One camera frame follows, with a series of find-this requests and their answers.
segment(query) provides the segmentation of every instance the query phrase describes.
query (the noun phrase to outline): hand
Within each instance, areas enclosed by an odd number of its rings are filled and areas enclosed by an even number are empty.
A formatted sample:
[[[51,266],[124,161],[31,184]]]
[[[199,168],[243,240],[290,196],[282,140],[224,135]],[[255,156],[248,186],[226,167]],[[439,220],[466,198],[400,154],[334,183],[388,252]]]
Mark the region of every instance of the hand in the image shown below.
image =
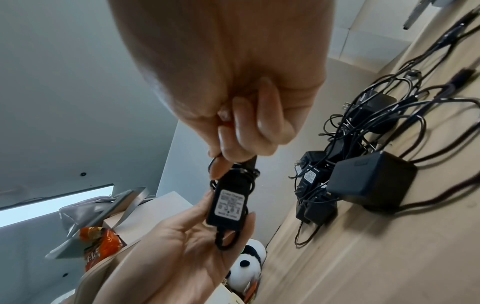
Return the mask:
[[[252,237],[256,218],[249,214],[237,244],[220,251],[216,229],[203,225],[213,196],[209,192],[198,205],[159,223],[112,273],[94,304],[205,303]]]
[[[159,98],[233,162],[272,155],[302,128],[325,81],[332,0],[110,0]]]

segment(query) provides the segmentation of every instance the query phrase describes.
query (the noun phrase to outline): stuffed animal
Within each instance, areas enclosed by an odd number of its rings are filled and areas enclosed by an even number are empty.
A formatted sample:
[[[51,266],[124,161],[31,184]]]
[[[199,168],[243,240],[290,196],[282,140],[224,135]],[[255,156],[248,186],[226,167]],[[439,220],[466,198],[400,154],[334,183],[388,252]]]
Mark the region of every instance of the stuffed animal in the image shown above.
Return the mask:
[[[248,241],[226,277],[228,286],[240,294],[245,294],[250,282],[260,279],[266,258],[267,250],[262,243],[254,239]]]

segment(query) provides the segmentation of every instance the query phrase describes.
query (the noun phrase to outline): orange snack bag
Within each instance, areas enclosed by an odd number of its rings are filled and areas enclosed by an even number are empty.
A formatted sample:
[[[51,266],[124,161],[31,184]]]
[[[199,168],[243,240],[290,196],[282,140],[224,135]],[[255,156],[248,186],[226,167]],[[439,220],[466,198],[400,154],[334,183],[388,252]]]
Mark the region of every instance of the orange snack bag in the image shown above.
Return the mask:
[[[116,254],[124,246],[115,232],[101,227],[80,229],[80,239],[92,243],[92,246],[85,249],[83,253],[86,261],[85,271],[89,271],[107,257]]]

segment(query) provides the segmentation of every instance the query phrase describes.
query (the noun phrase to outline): wooden table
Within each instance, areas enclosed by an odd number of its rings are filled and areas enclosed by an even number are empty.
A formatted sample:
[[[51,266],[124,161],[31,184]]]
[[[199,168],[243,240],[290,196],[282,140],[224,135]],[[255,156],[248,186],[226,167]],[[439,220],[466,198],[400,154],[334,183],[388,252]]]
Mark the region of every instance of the wooden table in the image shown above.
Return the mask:
[[[459,0],[443,10],[405,52],[401,63],[422,54],[447,28],[480,0]],[[480,24],[478,18],[473,26]],[[447,82],[480,56],[480,33],[461,43],[425,83]],[[421,70],[428,70],[430,60]],[[399,88],[398,98],[405,93]],[[461,92],[480,97],[480,80]],[[466,104],[442,105],[426,116],[428,140],[421,157],[445,147],[479,119]],[[412,128],[389,151],[399,155],[416,138]],[[448,161],[422,168],[404,203],[433,198],[480,171],[480,138]],[[480,191],[422,214],[384,217],[360,206],[339,204],[339,216],[303,249],[294,237],[300,221],[292,211],[268,246],[255,304],[480,303]],[[315,227],[306,227],[305,240]]]

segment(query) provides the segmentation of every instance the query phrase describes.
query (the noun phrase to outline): white label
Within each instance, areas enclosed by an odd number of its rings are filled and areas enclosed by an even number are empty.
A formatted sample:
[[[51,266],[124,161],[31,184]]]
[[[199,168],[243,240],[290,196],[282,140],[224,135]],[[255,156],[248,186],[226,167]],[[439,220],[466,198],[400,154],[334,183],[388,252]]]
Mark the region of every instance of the white label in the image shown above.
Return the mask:
[[[317,177],[317,174],[315,172],[309,171],[305,173],[305,179],[311,183],[314,182],[315,178]]]
[[[216,204],[215,215],[238,221],[242,217],[244,202],[244,195],[222,190]]]

